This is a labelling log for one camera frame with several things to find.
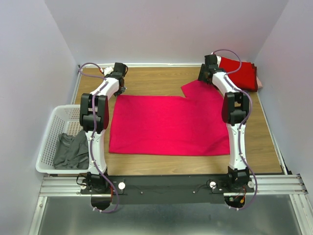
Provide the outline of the white plastic laundry basket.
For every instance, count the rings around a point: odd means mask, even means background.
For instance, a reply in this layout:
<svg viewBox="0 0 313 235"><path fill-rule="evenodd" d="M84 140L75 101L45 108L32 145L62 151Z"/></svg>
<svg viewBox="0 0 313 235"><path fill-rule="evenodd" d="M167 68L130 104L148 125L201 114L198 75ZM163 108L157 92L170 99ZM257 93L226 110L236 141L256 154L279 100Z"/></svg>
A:
<svg viewBox="0 0 313 235"><path fill-rule="evenodd" d="M67 135L76 136L82 130L79 117L80 106L77 104L61 105L53 109L37 157L36 170L39 173L61 175L87 173L86 169L58 170L53 166L59 135L65 133Z"/></svg>

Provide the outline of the folded light pink t shirt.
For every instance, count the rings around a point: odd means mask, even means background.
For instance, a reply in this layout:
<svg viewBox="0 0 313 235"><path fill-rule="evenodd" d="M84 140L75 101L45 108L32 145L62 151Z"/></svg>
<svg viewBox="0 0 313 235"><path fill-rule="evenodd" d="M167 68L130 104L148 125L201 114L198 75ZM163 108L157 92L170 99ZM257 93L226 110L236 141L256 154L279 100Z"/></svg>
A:
<svg viewBox="0 0 313 235"><path fill-rule="evenodd" d="M263 85L262 85L262 83L258 77L256 77L256 82L257 82L258 89L261 89L263 87Z"/></svg>

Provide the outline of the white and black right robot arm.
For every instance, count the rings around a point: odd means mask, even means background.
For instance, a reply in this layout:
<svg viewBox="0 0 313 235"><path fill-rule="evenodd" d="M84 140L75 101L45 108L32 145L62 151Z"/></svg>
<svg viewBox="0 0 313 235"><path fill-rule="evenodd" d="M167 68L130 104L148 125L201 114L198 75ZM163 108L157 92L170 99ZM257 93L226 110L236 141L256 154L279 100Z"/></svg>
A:
<svg viewBox="0 0 313 235"><path fill-rule="evenodd" d="M225 187L235 192L249 182L250 172L246 161L245 129L251 110L251 97L229 78L230 72L220 68L221 58L215 53L204 57L198 80L213 85L222 93L222 120L226 124L230 161Z"/></svg>

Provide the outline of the aluminium frame rail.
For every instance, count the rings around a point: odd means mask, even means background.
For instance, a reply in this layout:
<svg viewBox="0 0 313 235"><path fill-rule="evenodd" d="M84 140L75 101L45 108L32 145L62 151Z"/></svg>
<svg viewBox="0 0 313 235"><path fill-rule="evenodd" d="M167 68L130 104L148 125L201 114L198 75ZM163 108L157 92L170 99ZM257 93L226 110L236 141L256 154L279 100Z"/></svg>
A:
<svg viewBox="0 0 313 235"><path fill-rule="evenodd" d="M92 190L83 191L77 182L82 181L82 177L44 177L39 195L41 197L71 197L71 196L110 196L111 191L105 194ZM307 194L308 191L299 175L257 175L258 195L292 195Z"/></svg>

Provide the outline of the grey t shirt in basket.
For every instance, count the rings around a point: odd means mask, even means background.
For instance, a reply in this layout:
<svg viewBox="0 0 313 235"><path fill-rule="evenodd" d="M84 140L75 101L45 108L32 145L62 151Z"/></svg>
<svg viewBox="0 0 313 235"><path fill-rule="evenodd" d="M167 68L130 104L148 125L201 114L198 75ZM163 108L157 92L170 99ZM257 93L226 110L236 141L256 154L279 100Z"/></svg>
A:
<svg viewBox="0 0 313 235"><path fill-rule="evenodd" d="M84 130L76 136L61 133L58 136L53 166L57 170L88 169L89 147Z"/></svg>

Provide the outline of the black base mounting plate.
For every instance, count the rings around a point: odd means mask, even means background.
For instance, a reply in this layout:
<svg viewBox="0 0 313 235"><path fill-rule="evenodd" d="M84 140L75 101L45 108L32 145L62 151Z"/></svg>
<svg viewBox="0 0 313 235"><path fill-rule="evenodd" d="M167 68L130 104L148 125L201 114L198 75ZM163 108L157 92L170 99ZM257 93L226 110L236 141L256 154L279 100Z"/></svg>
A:
<svg viewBox="0 0 313 235"><path fill-rule="evenodd" d="M114 205L231 203L241 208L253 181L245 174L110 176L88 173L76 178L81 194L98 208Z"/></svg>

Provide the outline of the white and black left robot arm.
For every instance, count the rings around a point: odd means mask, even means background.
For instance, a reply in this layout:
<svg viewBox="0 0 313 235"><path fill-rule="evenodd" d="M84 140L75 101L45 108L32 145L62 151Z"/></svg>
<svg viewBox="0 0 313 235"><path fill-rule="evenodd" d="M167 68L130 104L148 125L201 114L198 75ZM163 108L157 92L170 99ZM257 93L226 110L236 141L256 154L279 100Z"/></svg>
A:
<svg viewBox="0 0 313 235"><path fill-rule="evenodd" d="M88 150L89 167L87 171L87 186L97 193L104 193L108 188L114 188L107 177L107 164L105 161L104 137L109 125L109 99L119 96L125 91L124 78L128 72L127 65L116 62L113 67L102 68L95 63L87 65L96 66L100 75L79 72L87 77L102 79L101 84L90 93L83 93L80 100L80 125L85 132Z"/></svg>

